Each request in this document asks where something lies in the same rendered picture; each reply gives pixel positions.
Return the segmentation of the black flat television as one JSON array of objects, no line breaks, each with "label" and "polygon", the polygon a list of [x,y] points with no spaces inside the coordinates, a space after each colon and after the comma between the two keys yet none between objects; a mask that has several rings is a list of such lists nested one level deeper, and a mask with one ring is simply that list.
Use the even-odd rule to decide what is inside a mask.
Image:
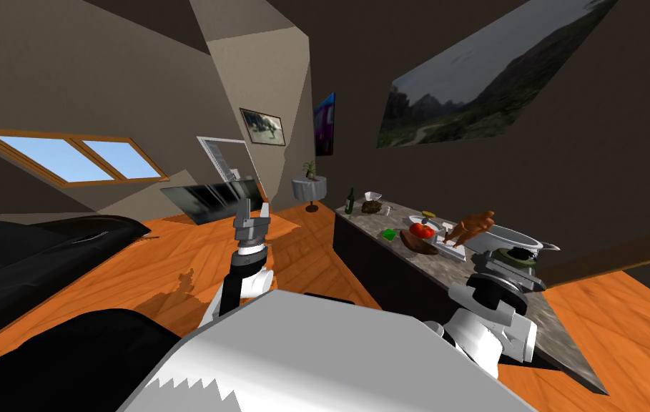
[{"label": "black flat television", "polygon": [[259,210],[264,202],[254,180],[165,187],[161,192],[196,225],[234,217],[243,199],[250,199],[251,211]]}]

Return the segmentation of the wooden framed window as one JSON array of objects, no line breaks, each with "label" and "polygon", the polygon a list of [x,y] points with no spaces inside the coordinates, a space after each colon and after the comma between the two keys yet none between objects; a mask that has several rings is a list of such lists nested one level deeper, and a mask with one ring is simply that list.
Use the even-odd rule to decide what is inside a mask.
[{"label": "wooden framed window", "polygon": [[124,137],[0,129],[0,153],[62,188],[169,180]]}]

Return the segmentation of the brown wooden bowl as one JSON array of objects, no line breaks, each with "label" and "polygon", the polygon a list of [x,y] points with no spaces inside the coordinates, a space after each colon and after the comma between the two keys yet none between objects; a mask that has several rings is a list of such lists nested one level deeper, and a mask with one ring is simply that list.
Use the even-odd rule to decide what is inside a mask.
[{"label": "brown wooden bowl", "polygon": [[425,240],[415,236],[409,230],[401,230],[399,233],[400,240],[411,251],[421,255],[438,255],[436,246],[429,244]]}]

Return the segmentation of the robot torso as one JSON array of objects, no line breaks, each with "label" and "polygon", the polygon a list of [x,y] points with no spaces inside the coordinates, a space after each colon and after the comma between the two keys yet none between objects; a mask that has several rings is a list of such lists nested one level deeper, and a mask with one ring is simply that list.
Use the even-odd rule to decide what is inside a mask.
[{"label": "robot torso", "polygon": [[537,412],[416,318],[271,290],[200,326],[117,412]]}]

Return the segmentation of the mountain landscape wall picture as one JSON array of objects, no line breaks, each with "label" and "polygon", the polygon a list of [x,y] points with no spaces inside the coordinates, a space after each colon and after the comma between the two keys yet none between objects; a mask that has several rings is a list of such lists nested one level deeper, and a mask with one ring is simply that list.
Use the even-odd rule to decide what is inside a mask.
[{"label": "mountain landscape wall picture", "polygon": [[619,0],[528,0],[391,84],[377,147],[498,137]]}]

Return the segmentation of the purple wall picture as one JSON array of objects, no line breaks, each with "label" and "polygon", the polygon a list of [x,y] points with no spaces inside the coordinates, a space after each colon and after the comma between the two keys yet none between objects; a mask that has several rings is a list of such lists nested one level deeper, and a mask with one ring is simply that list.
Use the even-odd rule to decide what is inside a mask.
[{"label": "purple wall picture", "polygon": [[314,110],[315,155],[329,156],[334,149],[335,93]]}]

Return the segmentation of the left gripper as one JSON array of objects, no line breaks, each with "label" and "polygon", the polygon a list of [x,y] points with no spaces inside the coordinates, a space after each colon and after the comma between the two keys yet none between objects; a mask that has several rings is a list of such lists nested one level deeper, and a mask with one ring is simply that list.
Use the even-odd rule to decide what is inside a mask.
[{"label": "left gripper", "polygon": [[264,202],[260,208],[259,217],[250,217],[250,198],[243,198],[237,206],[236,217],[233,220],[235,239],[239,245],[261,245],[270,224],[269,203]]}]

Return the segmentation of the dark counter with marble top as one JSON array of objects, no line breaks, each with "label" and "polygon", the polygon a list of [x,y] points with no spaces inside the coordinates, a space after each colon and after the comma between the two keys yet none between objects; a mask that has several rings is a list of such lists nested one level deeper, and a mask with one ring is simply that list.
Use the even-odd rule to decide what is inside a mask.
[{"label": "dark counter with marble top", "polygon": [[[344,207],[335,210],[335,253],[383,310],[446,323],[456,311],[456,304],[448,297],[448,286],[453,282],[465,284],[473,263],[415,253],[399,235],[388,242],[381,237],[382,231],[407,230],[412,224],[408,217],[421,212],[384,202],[379,213],[366,215],[361,212],[363,202],[355,201],[350,215],[344,213]],[[392,210],[385,216],[387,206]],[[536,355],[590,391],[606,394],[603,383],[544,296],[529,293],[527,298],[526,317],[538,327]]]}]

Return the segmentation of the black sofa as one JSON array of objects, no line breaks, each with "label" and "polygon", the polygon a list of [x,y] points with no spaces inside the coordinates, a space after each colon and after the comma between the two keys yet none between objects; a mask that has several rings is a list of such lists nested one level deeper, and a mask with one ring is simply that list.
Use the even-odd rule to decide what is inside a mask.
[{"label": "black sofa", "polygon": [[0,330],[150,231],[116,215],[0,220]]}]

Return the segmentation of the dark framed wall picture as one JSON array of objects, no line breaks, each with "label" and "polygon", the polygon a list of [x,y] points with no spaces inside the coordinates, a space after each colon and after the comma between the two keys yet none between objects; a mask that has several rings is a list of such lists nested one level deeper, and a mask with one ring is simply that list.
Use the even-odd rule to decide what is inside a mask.
[{"label": "dark framed wall picture", "polygon": [[285,136],[279,117],[240,108],[249,138],[253,144],[285,146]]}]

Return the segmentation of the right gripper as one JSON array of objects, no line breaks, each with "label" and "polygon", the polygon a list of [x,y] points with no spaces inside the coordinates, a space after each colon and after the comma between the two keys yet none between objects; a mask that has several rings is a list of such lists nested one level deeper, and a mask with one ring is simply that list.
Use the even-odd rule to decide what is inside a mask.
[{"label": "right gripper", "polygon": [[503,277],[524,292],[543,292],[546,285],[538,278],[536,254],[528,249],[496,249],[471,256],[477,273]]}]

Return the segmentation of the white tray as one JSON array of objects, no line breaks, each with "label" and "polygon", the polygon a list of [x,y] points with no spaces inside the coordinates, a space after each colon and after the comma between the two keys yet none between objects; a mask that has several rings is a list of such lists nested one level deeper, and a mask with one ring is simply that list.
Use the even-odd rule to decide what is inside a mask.
[{"label": "white tray", "polygon": [[429,220],[427,226],[435,231],[434,236],[427,243],[435,246],[440,255],[453,258],[462,263],[466,261],[466,249],[464,245],[454,247],[454,240],[449,240],[447,243],[444,243],[444,236],[448,235],[453,229],[452,224],[449,222],[438,223],[435,220]]}]

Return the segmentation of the white pot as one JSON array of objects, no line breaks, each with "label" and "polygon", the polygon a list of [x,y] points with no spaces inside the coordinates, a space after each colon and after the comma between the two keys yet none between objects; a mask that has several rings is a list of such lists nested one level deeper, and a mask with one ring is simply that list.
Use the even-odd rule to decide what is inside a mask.
[{"label": "white pot", "polygon": [[561,251],[560,247],[556,245],[547,242],[539,242],[532,237],[500,225],[492,226],[489,231],[483,232],[474,238],[467,240],[464,245],[468,249],[471,249],[475,254],[481,254],[486,251],[494,251],[501,248],[511,249],[513,247],[527,249],[534,255],[537,255],[541,250]]}]

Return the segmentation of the brown roast chicken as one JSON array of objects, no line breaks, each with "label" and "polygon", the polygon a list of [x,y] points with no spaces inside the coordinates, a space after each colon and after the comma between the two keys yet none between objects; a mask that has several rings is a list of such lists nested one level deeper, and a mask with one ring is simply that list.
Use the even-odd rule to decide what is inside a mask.
[{"label": "brown roast chicken", "polygon": [[456,242],[453,245],[453,249],[455,249],[459,245],[463,245],[467,240],[483,232],[488,232],[494,226],[492,216],[494,216],[494,211],[486,210],[479,215],[464,217],[453,227],[451,233],[445,236],[443,242],[447,243],[449,240],[456,238]]}]

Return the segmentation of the round table with plant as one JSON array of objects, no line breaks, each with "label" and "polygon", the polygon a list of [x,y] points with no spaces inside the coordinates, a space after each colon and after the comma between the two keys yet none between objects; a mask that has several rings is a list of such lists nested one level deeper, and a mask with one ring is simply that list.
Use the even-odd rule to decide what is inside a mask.
[{"label": "round table with plant", "polygon": [[309,203],[306,212],[317,212],[319,207],[314,202],[327,195],[327,178],[317,175],[315,161],[306,162],[302,170],[303,176],[292,179],[293,195],[296,200]]}]

